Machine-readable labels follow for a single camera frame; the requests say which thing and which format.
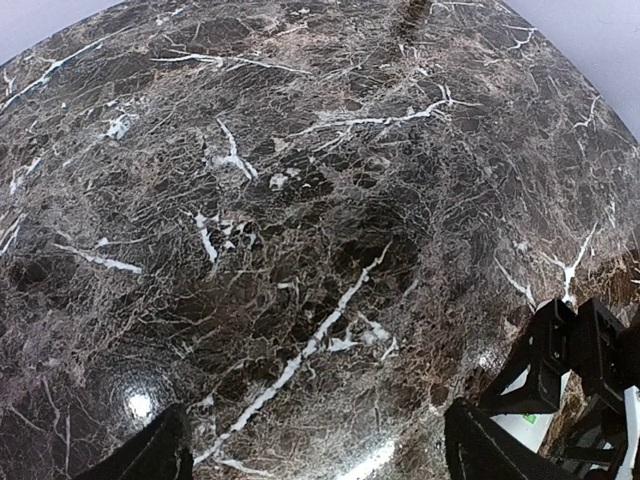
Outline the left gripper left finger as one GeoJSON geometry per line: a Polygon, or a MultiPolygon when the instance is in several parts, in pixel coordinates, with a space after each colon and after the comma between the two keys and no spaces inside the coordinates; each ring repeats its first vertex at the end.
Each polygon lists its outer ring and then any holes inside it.
{"type": "Polygon", "coordinates": [[[172,404],[109,457],[77,480],[193,478],[191,426],[183,404],[172,404]]]}

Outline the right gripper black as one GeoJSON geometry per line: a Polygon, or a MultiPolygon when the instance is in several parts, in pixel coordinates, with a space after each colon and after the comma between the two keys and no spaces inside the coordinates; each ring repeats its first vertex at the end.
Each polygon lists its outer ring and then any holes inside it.
{"type": "Polygon", "coordinates": [[[624,326],[598,299],[582,304],[578,317],[560,299],[541,307],[481,395],[479,409],[488,415],[553,414],[570,367],[589,402],[554,442],[551,460],[604,466],[603,477],[617,479],[625,450],[624,392],[639,389],[639,329],[624,326]]]}

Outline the white remote control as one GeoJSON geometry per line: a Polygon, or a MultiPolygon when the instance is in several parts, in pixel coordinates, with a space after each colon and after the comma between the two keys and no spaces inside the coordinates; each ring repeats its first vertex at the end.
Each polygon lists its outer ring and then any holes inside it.
{"type": "MultiPolygon", "coordinates": [[[[529,370],[530,368],[527,367],[526,370],[524,370],[510,385],[508,385],[504,389],[502,394],[506,395],[516,390],[517,388],[524,386],[525,381],[528,377],[529,370]]],[[[569,378],[570,372],[565,373],[561,377],[561,400],[565,396],[569,378]]],[[[490,418],[529,450],[539,454],[543,441],[547,433],[549,432],[552,420],[555,419],[558,413],[559,411],[553,414],[500,414],[491,416],[490,418]]]]}

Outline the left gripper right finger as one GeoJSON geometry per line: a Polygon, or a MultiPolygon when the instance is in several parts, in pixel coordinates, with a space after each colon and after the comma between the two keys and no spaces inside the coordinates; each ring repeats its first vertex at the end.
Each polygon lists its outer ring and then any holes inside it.
{"type": "Polygon", "coordinates": [[[445,415],[446,462],[456,480],[561,480],[572,474],[532,452],[466,399],[445,415]]]}

